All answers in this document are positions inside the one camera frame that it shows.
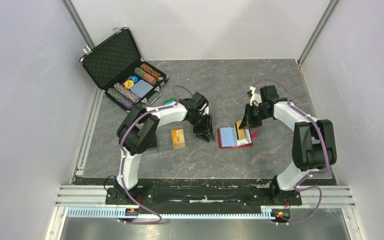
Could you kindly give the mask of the gold credit card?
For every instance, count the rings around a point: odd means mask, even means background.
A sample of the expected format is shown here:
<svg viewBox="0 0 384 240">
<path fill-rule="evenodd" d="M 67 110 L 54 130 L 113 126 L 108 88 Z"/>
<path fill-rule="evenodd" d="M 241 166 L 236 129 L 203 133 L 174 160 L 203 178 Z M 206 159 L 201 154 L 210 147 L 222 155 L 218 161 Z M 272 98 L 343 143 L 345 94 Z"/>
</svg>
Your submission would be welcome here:
<svg viewBox="0 0 384 240">
<path fill-rule="evenodd" d="M 239 140 L 242 140 L 245 138 L 245 131 L 243 129 L 240 129 L 240 125 L 242 123 L 242 120 L 238 120 L 235 124 L 234 124 L 234 128 L 235 128 L 235 135 L 236 135 L 236 139 L 239 141 Z"/>
</svg>

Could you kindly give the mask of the red leather card holder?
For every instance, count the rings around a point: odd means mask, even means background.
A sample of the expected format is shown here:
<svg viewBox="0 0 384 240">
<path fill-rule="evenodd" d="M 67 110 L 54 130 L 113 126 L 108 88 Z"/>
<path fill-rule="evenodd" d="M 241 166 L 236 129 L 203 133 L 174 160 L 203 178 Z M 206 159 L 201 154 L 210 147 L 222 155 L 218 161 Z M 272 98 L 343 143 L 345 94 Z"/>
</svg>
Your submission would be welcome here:
<svg viewBox="0 0 384 240">
<path fill-rule="evenodd" d="M 259 131 L 250 132 L 242 129 L 243 137 L 238 138 L 236 127 L 222 127 L 216 130 L 219 149 L 252 147 L 253 140 L 259 135 Z"/>
</svg>

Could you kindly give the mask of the clear plastic card box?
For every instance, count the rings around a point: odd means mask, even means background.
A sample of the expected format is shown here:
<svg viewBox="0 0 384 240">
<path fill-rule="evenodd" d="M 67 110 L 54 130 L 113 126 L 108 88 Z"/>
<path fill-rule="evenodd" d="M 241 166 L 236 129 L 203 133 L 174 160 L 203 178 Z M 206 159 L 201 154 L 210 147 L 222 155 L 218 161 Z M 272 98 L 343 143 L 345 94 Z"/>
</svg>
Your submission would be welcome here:
<svg viewBox="0 0 384 240">
<path fill-rule="evenodd" d="M 171 136 L 172 130 L 167 130 L 167 129 L 157 130 L 155 137 L 151 142 L 150 148 L 146 150 L 145 153 L 148 155 L 151 155 L 151 154 L 163 153 L 167 151 L 181 150 L 181 149 L 174 149 L 172 146 L 172 136 Z"/>
</svg>

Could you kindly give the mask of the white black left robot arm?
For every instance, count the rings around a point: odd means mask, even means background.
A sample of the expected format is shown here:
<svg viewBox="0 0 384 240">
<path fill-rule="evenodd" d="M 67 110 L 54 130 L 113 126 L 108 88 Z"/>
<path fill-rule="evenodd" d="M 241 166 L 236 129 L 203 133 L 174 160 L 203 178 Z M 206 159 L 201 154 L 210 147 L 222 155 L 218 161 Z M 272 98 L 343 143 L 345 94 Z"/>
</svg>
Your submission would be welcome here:
<svg viewBox="0 0 384 240">
<path fill-rule="evenodd" d="M 214 141 L 212 115 L 209 101 L 199 92 L 160 107 L 144 107 L 135 104 L 117 129 L 121 151 L 119 172 L 116 177 L 121 186 L 118 197 L 125 204 L 137 198 L 135 186 L 142 154 L 153 147 L 157 129 L 176 122 L 188 122 L 195 136 L 206 142 Z"/>
</svg>

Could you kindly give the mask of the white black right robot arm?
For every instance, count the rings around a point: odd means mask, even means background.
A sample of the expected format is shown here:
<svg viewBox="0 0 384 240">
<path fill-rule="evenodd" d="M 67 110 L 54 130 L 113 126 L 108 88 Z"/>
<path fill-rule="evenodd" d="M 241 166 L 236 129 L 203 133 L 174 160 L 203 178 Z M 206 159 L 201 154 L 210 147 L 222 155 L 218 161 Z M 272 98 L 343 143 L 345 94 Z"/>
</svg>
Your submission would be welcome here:
<svg viewBox="0 0 384 240">
<path fill-rule="evenodd" d="M 293 132 L 292 162 L 269 186 L 269 199 L 282 204 L 289 192 L 299 190 L 305 179 L 324 173 L 337 161 L 333 123 L 328 119 L 313 117 L 296 107 L 287 97 L 279 97 L 274 85 L 257 90 L 249 88 L 244 117 L 239 129 L 252 129 L 268 118 L 281 121 Z"/>
</svg>

